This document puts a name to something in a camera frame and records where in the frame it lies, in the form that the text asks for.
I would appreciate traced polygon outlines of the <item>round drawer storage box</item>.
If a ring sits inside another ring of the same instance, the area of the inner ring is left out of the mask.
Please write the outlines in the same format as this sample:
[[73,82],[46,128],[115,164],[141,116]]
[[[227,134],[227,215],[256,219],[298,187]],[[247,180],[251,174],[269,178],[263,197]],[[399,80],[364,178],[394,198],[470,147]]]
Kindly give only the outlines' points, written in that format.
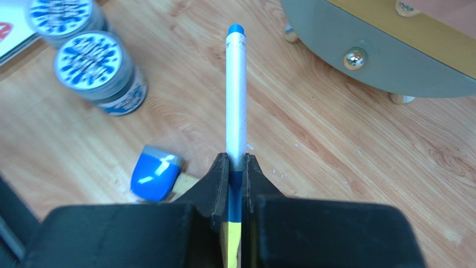
[[473,1],[282,1],[285,37],[344,74],[415,98],[475,95]]

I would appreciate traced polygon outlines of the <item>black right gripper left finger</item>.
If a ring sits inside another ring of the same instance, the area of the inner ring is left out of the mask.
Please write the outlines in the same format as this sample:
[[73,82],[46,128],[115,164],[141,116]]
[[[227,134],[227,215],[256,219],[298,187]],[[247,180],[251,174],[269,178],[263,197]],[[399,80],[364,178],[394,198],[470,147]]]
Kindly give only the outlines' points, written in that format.
[[226,153],[172,203],[69,205],[52,210],[23,267],[223,267]]

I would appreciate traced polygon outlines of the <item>white blue marker pen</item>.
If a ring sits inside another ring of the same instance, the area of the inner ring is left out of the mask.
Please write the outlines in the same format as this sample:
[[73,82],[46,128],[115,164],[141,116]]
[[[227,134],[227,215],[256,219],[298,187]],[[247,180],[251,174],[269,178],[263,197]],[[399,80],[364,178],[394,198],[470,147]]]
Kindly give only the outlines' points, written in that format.
[[239,24],[229,27],[226,51],[226,152],[229,156],[229,221],[241,222],[241,187],[247,151],[247,38]]

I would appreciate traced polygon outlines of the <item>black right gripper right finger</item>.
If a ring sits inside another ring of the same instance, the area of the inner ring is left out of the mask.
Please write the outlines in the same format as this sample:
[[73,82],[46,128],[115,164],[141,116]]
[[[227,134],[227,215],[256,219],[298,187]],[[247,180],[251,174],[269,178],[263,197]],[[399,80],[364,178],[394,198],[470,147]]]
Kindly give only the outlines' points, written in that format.
[[397,208],[286,197],[244,157],[242,267],[426,267]]

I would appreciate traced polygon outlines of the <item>blue patterned tape roll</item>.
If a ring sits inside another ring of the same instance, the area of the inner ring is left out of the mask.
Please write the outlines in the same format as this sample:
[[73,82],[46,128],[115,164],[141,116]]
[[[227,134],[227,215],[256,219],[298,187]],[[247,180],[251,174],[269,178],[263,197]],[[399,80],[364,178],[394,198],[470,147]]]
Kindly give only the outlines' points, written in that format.
[[74,36],[57,51],[54,72],[64,86],[112,116],[136,111],[148,83],[122,41],[104,31]]
[[29,27],[56,49],[83,32],[114,33],[101,7],[92,0],[33,0],[24,11]]

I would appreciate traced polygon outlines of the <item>yellow bone-shaped eraser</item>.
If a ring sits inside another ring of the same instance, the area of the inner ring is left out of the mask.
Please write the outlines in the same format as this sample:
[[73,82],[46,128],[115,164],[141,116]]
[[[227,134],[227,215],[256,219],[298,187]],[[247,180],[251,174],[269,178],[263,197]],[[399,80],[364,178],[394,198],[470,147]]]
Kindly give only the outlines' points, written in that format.
[[223,222],[220,226],[220,246],[223,266],[240,267],[241,222]]

